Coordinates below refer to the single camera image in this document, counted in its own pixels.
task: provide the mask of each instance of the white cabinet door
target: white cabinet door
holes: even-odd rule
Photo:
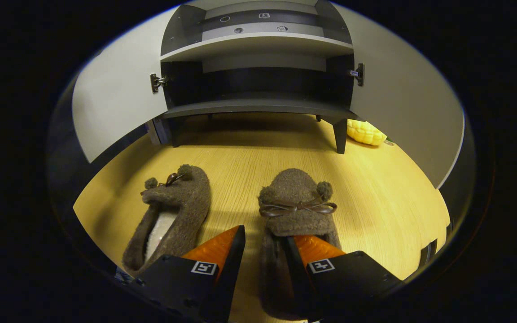
[[[164,92],[152,93],[149,75],[161,76],[162,37],[175,10],[123,34],[80,72],[72,112],[89,162],[136,127],[166,112]]]
[[[454,167],[464,136],[464,112],[450,84],[416,49],[385,27],[334,4],[346,22],[355,67],[351,111],[388,135],[440,188]]]

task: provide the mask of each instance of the brown fuzzy slipper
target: brown fuzzy slipper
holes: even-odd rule
[[[261,256],[261,303],[278,319],[298,320],[285,252],[275,236],[315,235],[340,248],[329,203],[332,186],[316,184],[304,171],[290,168],[279,173],[258,197],[260,213],[267,218]]]
[[[166,184],[150,178],[145,188],[141,195],[149,209],[123,253],[123,268],[134,277],[162,255],[191,251],[210,204],[209,178],[199,167],[182,165]]]

